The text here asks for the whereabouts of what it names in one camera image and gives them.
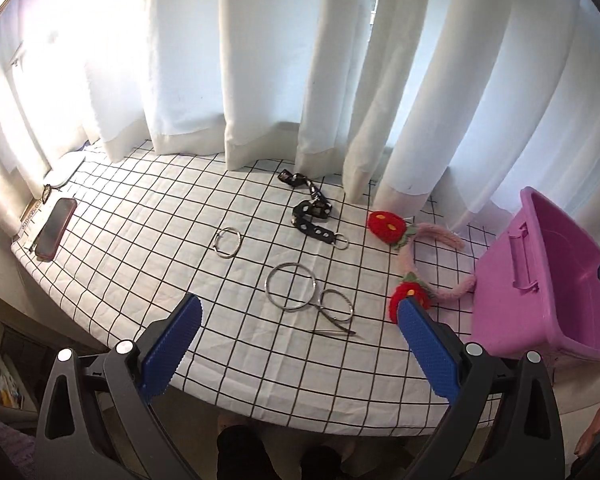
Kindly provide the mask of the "white oval object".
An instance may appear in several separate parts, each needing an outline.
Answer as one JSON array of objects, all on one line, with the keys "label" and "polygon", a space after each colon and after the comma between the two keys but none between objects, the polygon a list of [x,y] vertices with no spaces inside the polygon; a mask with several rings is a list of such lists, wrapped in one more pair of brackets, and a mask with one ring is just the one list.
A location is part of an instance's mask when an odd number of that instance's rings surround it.
[{"label": "white oval object", "polygon": [[85,160],[82,151],[63,154],[43,178],[43,184],[50,188],[62,188],[76,173]]}]

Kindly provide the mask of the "smartphone in red case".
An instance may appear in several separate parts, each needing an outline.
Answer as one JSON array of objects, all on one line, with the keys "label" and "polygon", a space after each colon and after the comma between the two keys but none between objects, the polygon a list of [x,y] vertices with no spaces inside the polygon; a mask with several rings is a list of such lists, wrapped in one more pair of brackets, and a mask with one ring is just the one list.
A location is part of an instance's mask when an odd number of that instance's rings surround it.
[{"label": "smartphone in red case", "polygon": [[38,260],[50,262],[55,258],[77,206],[78,201],[73,197],[60,198],[53,206],[42,230],[34,240],[33,249]]}]

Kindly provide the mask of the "pink strawberry headband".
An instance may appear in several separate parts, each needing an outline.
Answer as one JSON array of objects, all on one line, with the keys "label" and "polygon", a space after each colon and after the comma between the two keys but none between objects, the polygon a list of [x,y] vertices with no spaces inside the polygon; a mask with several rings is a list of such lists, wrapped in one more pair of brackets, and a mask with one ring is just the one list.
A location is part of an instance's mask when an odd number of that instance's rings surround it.
[{"label": "pink strawberry headband", "polygon": [[460,272],[455,283],[445,284],[434,278],[433,270],[426,270],[431,263],[425,260],[422,249],[441,246],[443,251],[464,252],[466,244],[457,234],[435,223],[407,221],[389,211],[373,211],[366,220],[366,228],[388,246],[396,250],[396,272],[400,283],[396,285],[388,300],[389,321],[398,322],[399,304],[405,299],[414,299],[424,310],[434,304],[448,304],[462,299],[473,292],[477,278],[474,271]]}]

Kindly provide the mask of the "pink plastic storage bin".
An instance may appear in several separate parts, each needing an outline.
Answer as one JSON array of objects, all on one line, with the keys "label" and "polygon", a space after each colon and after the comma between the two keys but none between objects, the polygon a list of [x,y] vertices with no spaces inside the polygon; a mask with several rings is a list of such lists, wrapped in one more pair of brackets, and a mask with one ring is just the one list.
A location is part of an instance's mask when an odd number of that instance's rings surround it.
[{"label": "pink plastic storage bin", "polygon": [[600,246],[534,188],[476,263],[471,338],[492,356],[600,362]]}]

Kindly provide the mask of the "white curtain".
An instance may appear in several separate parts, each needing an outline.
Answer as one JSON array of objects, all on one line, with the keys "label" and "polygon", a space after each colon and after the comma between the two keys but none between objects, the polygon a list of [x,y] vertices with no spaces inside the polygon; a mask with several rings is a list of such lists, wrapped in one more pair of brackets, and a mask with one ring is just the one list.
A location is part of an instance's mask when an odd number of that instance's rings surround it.
[{"label": "white curtain", "polygon": [[348,200],[451,230],[531,186],[600,243],[594,0],[10,0],[0,13],[0,223],[61,157],[221,153],[342,174]]}]

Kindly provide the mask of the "white grid tablecloth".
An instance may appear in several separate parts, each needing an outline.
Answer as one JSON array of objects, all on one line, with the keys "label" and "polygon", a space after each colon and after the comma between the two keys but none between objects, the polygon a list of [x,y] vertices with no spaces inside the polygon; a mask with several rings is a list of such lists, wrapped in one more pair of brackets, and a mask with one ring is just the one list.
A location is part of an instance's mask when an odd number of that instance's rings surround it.
[{"label": "white grid tablecloth", "polygon": [[[387,302],[400,283],[396,252],[366,229],[337,177],[318,181],[334,205],[327,225],[346,250],[290,222],[308,197],[278,180],[286,165],[259,160],[230,171],[222,155],[159,156],[148,145],[122,162],[101,148],[64,188],[78,206],[50,262],[26,236],[12,252],[44,292],[103,344],[140,336],[192,292],[204,314],[173,385],[197,399],[279,426],[328,434],[426,434],[444,414]],[[268,271],[300,262],[317,277],[306,310],[265,297]],[[318,314],[323,289],[354,305],[352,330]]]}]

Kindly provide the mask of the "large silver bangle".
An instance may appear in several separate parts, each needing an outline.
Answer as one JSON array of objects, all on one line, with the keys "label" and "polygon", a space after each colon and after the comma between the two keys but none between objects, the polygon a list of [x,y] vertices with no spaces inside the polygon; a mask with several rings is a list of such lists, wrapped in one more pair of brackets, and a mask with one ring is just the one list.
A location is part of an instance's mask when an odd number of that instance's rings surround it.
[{"label": "large silver bangle", "polygon": [[284,312],[306,310],[317,294],[317,277],[300,262],[283,262],[268,271],[264,280],[266,299]]}]

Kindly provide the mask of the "small silver ring clip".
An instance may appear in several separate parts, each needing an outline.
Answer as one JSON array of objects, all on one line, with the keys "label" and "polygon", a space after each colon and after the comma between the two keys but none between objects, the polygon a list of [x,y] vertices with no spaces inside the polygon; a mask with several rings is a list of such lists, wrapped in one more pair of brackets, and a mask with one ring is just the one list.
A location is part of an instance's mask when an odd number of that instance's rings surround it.
[{"label": "small silver ring clip", "polygon": [[323,289],[318,295],[316,310],[334,330],[356,336],[356,331],[352,330],[354,305],[343,292],[334,288]]}]

